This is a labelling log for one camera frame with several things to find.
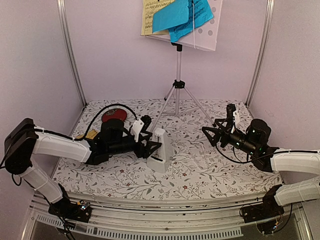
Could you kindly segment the white metronome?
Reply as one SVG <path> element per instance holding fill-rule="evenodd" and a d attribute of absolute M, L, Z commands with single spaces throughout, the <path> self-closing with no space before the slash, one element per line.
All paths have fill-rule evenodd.
<path fill-rule="evenodd" d="M 152 135 L 152 141 L 160 144 L 160 147 L 147 159 L 146 165 L 158 173 L 165 173 L 173 159 L 173 147 L 167 132 L 163 128 L 156 128 Z"/>

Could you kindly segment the clear metronome cover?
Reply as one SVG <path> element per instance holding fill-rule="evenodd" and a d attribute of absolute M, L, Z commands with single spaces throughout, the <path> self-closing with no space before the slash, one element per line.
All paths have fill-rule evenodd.
<path fill-rule="evenodd" d="M 208 159 L 203 144 L 200 144 L 196 149 L 196 153 L 194 154 L 194 162 L 197 165 L 197 167 L 202 171 L 207 170 L 209 168 Z"/>

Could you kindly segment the silver tripod music stand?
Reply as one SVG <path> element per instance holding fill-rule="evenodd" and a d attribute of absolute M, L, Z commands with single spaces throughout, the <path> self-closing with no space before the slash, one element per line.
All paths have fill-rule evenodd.
<path fill-rule="evenodd" d="M 220 11 L 222 8 L 222 1 L 220 0 L 207 0 L 212 13 L 213 19 L 206 22 L 201 27 L 196 28 L 193 32 L 180 38 L 177 42 L 171 42 L 170 35 L 147 35 L 144 37 L 155 38 L 158 40 L 168 41 L 176 48 L 176 78 L 170 88 L 169 92 L 164 97 L 164 104 L 158 114 L 159 117 L 165 114 L 165 109 L 171 98 L 174 98 L 175 111 L 173 115 L 178 117 L 182 115 L 180 112 L 180 92 L 185 90 L 189 97 L 195 102 L 197 108 L 201 111 L 204 108 L 195 96 L 186 87 L 185 82 L 181 79 L 182 74 L 182 51 L 184 47 L 191 47 L 196 50 L 215 51 L 217 46 L 217 33 L 219 29 Z"/>

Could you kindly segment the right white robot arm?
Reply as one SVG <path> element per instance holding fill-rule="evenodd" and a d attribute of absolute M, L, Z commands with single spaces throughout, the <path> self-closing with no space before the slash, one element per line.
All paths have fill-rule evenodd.
<path fill-rule="evenodd" d="M 253 119 L 245 132 L 234 127 L 233 121 L 217 119 L 216 127 L 202 127 L 213 147 L 231 145 L 246 153 L 250 162 L 262 172 L 297 172 L 315 176 L 293 184 L 273 186 L 263 197 L 258 213 L 269 218 L 278 207 L 307 202 L 320 197 L 319 150 L 290 150 L 268 146 L 271 128 L 261 119 Z"/>

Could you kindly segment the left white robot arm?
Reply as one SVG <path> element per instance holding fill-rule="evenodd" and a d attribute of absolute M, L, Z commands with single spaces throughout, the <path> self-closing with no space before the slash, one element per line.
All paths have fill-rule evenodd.
<path fill-rule="evenodd" d="M 149 122 L 137 119 L 130 129 L 120 119 L 112 118 L 101 124 L 93 138 L 72 138 L 46 129 L 38 129 L 32 119 L 24 119 L 5 139 L 4 168 L 26 180 L 39 191 L 63 216 L 74 213 L 74 205 L 63 196 L 63 190 L 34 162 L 32 155 L 49 155 L 75 160 L 86 165 L 99 165 L 109 157 L 133 152 L 147 159 L 160 149 L 161 142 L 151 141 L 146 131 Z"/>

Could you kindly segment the red floral plate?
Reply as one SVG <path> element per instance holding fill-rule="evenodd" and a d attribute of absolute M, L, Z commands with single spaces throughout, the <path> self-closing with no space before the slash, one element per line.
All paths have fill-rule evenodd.
<path fill-rule="evenodd" d="M 101 121 L 103 123 L 107 122 L 108 120 L 111 119 L 118 119 L 121 121 L 125 121 L 127 118 L 127 112 L 123 109 L 120 108 L 112 108 L 107 110 L 101 117 Z"/>

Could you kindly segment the floral table mat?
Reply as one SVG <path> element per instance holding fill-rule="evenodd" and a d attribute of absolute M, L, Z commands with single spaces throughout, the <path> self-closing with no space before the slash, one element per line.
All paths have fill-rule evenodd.
<path fill-rule="evenodd" d="M 183 116 L 165 115 L 157 126 L 165 129 L 173 158 L 165 173 L 147 167 L 134 153 L 112 156 L 97 166 L 62 158 L 53 179 L 73 193 L 135 200 L 199 200 L 261 194 L 282 182 L 278 173 L 262 172 L 246 162 L 246 154 L 214 148 L 202 132 L 207 117 L 224 118 L 226 100 L 201 100 L 203 111 L 190 99 L 181 100 Z M 204 145 L 208 169 L 194 162 L 199 145 Z"/>

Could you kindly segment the woven bamboo tray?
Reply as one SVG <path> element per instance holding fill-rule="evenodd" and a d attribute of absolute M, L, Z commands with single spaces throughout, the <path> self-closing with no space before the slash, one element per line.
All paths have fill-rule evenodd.
<path fill-rule="evenodd" d="M 75 138 L 76 139 L 87 138 L 87 139 L 93 140 L 98 133 L 99 132 L 97 130 L 92 129 L 87 134 L 81 134 L 81 135 L 76 136 Z"/>

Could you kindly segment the blue paper sheet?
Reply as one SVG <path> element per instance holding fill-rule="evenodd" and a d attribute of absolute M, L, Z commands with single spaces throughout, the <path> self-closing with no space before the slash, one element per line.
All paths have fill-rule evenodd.
<path fill-rule="evenodd" d="M 213 18 L 207 0 L 175 0 L 154 13 L 152 32 L 167 30 L 175 43 Z"/>

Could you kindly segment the yellow sheet music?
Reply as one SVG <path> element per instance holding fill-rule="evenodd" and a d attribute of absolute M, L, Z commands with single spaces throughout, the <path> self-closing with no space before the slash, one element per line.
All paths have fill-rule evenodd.
<path fill-rule="evenodd" d="M 173 3 L 174 0 L 143 0 L 141 36 L 168 35 L 168 30 L 153 33 L 153 17 L 156 12 Z"/>

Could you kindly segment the front aluminium rail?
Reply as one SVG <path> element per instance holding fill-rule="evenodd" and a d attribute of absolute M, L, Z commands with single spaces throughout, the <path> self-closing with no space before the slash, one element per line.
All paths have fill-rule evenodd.
<path fill-rule="evenodd" d="M 71 192 L 71 201 L 85 200 L 89 221 L 73 221 L 77 240 L 313 240 L 300 203 L 286 206 L 279 227 L 266 234 L 271 218 L 245 222 L 241 211 L 262 202 L 262 194 L 196 200 L 141 200 Z"/>

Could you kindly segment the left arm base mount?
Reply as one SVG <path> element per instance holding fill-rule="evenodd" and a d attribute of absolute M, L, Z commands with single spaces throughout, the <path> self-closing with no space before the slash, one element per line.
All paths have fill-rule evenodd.
<path fill-rule="evenodd" d="M 56 203 L 50 203 L 48 213 L 62 219 L 88 223 L 92 213 L 90 203 L 84 200 L 77 203 L 71 202 L 64 187 L 60 183 L 58 186 L 62 191 L 62 199 Z"/>

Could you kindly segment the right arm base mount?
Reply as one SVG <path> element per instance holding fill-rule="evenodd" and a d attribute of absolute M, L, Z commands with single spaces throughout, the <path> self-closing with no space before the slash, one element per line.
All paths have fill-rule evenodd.
<path fill-rule="evenodd" d="M 282 187 L 282 184 L 273 186 L 262 198 L 260 204 L 244 204 L 240 210 L 239 215 L 243 218 L 245 223 L 251 223 L 256 221 L 262 221 L 269 218 L 274 220 L 258 223 L 256 225 L 258 231 L 265 235 L 273 235 L 283 230 L 289 223 L 292 212 L 293 204 L 290 204 L 290 212 L 285 222 L 282 221 L 284 217 L 284 207 L 277 204 L 275 200 L 276 191 Z"/>

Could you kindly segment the right aluminium frame post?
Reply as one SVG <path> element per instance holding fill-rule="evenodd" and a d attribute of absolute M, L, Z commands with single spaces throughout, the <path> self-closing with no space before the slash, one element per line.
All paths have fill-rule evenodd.
<path fill-rule="evenodd" d="M 245 105 L 250 108 L 254 94 L 258 85 L 260 73 L 263 66 L 264 56 L 267 48 L 268 38 L 270 35 L 271 25 L 272 25 L 272 18 L 273 18 L 273 12 L 274 12 L 274 0 L 267 0 L 266 1 L 266 9 L 265 9 L 265 17 L 264 17 L 264 23 L 262 28 L 262 35 L 261 35 L 261 41 L 258 51 L 257 60 L 255 63 L 254 71 L 252 80 L 249 86 L 248 94 L 246 97 Z"/>

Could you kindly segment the aluminium frame post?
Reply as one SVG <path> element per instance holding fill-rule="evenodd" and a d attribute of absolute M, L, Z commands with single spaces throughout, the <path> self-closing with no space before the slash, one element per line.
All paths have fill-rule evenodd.
<path fill-rule="evenodd" d="M 258 51 L 257 60 L 255 63 L 254 71 L 252 80 L 249 86 L 248 94 L 246 97 L 245 105 L 250 108 L 254 94 L 258 85 L 260 73 L 263 66 L 264 56 L 267 48 L 268 38 L 270 35 L 271 25 L 272 25 L 272 18 L 273 18 L 273 12 L 274 12 L 274 0 L 267 0 L 266 1 L 266 9 L 265 9 L 265 17 L 264 17 L 264 23 L 262 28 L 262 35 L 261 35 L 261 41 Z"/>
<path fill-rule="evenodd" d="M 70 64 L 71 68 L 71 73 L 73 76 L 73 80 L 75 83 L 75 87 L 80 99 L 80 102 L 83 107 L 87 106 L 87 100 L 85 97 L 85 92 L 83 89 L 83 85 L 80 79 L 80 74 L 78 71 L 78 66 L 76 63 L 76 58 L 73 50 L 73 45 L 72 45 L 72 39 L 71 39 L 71 34 L 69 30 L 69 25 L 68 25 L 68 19 L 67 19 L 67 11 L 66 11 L 66 5 L 64 0 L 57 0 L 57 9 L 58 9 L 58 15 L 59 15 L 59 21 L 61 25 L 61 30 L 62 30 L 62 36 L 64 39 L 64 44 L 66 48 L 66 53 L 68 57 L 68 61 Z"/>

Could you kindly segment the left aluminium frame post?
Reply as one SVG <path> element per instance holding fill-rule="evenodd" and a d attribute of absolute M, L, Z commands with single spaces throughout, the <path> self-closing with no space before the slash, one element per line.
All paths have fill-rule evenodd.
<path fill-rule="evenodd" d="M 83 85 L 80 79 L 80 74 L 78 71 L 78 66 L 76 63 L 76 58 L 73 50 L 73 45 L 72 45 L 72 39 L 71 39 L 71 34 L 69 30 L 69 25 L 68 25 L 68 19 L 67 19 L 67 11 L 66 11 L 66 5 L 64 0 L 57 0 L 57 9 L 58 9 L 58 15 L 59 15 L 59 21 L 61 25 L 61 30 L 62 30 L 62 36 L 64 39 L 64 44 L 66 48 L 66 53 L 68 57 L 68 61 L 70 64 L 71 68 L 71 73 L 73 76 L 73 80 L 75 83 L 75 87 L 80 99 L 80 102 L 83 107 L 87 106 L 87 100 L 85 97 L 85 92 L 83 89 Z"/>

